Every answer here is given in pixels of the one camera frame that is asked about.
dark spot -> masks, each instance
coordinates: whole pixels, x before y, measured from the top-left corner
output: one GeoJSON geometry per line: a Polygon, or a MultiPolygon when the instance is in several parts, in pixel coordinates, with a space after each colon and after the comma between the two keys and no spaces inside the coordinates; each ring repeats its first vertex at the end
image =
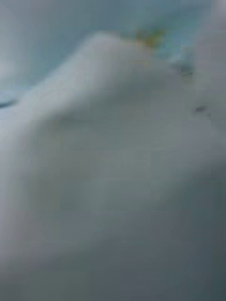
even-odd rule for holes
{"type": "Polygon", "coordinates": [[[195,112],[196,113],[203,113],[205,112],[207,109],[207,106],[206,105],[200,105],[198,107],[195,108],[195,112]]]}

white fabric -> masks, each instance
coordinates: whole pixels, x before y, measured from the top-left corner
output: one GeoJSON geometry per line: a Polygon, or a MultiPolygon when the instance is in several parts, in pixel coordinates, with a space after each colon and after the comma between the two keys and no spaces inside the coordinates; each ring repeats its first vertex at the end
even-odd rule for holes
{"type": "Polygon", "coordinates": [[[226,149],[193,98],[104,34],[23,98],[0,132],[1,300],[225,299],[226,149]]]}

white surface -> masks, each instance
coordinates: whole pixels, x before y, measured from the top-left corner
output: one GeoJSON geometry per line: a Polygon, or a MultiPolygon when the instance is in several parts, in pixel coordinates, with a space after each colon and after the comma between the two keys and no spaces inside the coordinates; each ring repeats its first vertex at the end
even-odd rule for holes
{"type": "Polygon", "coordinates": [[[193,98],[102,35],[24,97],[0,148],[1,300],[225,300],[226,149],[193,98]]]}

white cloth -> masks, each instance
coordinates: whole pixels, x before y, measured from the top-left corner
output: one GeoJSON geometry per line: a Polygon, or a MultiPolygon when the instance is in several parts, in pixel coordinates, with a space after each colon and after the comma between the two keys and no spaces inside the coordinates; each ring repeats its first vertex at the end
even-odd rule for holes
{"type": "Polygon", "coordinates": [[[193,98],[102,33],[26,95],[1,133],[0,300],[225,299],[226,149],[193,98]]]}

